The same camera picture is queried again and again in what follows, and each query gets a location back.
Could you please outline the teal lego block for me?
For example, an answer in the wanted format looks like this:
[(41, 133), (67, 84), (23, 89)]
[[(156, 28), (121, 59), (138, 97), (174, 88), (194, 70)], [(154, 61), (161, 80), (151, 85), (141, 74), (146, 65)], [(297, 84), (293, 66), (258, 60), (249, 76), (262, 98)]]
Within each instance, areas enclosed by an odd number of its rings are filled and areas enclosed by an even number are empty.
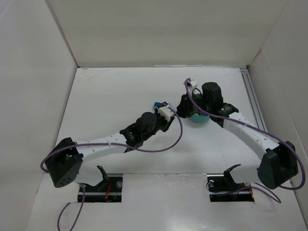
[(160, 107), (163, 107), (166, 105), (166, 102), (163, 102), (163, 103), (160, 103), (160, 102), (155, 102), (154, 105), (153, 105), (153, 109), (158, 109)]

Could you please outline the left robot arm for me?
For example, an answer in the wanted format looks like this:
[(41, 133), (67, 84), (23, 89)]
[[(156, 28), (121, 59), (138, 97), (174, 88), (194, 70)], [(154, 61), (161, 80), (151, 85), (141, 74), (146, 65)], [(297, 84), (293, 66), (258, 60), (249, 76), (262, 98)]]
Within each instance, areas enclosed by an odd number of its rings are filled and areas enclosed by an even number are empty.
[(94, 168), (99, 172), (93, 175), (86, 172), (86, 163), (111, 154), (143, 152), (144, 142), (158, 131), (168, 131), (175, 118), (176, 113), (167, 116), (158, 111), (145, 112), (135, 123), (105, 138), (83, 143), (73, 141), (71, 137), (64, 138), (42, 160), (40, 167), (50, 175), (56, 188), (74, 181), (102, 187), (105, 184), (103, 167), (96, 165)]

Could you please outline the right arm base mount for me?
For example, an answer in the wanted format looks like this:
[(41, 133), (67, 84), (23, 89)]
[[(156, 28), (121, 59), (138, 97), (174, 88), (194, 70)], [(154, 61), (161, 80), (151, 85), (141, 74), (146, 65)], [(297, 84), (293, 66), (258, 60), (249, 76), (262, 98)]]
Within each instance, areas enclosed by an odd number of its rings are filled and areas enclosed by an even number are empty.
[(210, 202), (254, 202), (250, 183), (236, 183), (231, 177), (231, 171), (240, 166), (233, 165), (223, 173), (207, 174), (206, 188), (209, 191)]

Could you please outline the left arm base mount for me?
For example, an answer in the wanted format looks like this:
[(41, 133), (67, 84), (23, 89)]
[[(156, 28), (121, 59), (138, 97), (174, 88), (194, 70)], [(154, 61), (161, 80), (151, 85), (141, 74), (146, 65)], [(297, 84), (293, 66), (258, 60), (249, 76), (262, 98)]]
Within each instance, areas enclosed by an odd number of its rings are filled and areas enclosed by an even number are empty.
[(97, 176), (95, 183), (89, 184), (89, 180), (83, 182), (85, 195), (80, 186), (77, 195), (77, 201), (85, 203), (121, 203), (123, 174), (108, 174), (102, 166), (97, 166)]

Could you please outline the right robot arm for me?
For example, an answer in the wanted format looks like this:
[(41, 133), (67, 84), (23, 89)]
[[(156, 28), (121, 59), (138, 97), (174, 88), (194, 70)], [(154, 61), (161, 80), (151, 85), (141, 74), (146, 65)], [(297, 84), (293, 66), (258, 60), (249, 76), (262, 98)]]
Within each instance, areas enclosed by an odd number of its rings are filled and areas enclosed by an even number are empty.
[(298, 174), (294, 146), (254, 127), (235, 106), (224, 102), (221, 88), (216, 82), (204, 83), (201, 96), (193, 95), (197, 88), (194, 80), (188, 78), (183, 84), (186, 93), (177, 107), (180, 117), (190, 118), (195, 112), (208, 116), (240, 139), (260, 160), (256, 165), (242, 166), (237, 163), (227, 169), (231, 181), (262, 183), (269, 189), (276, 189)]

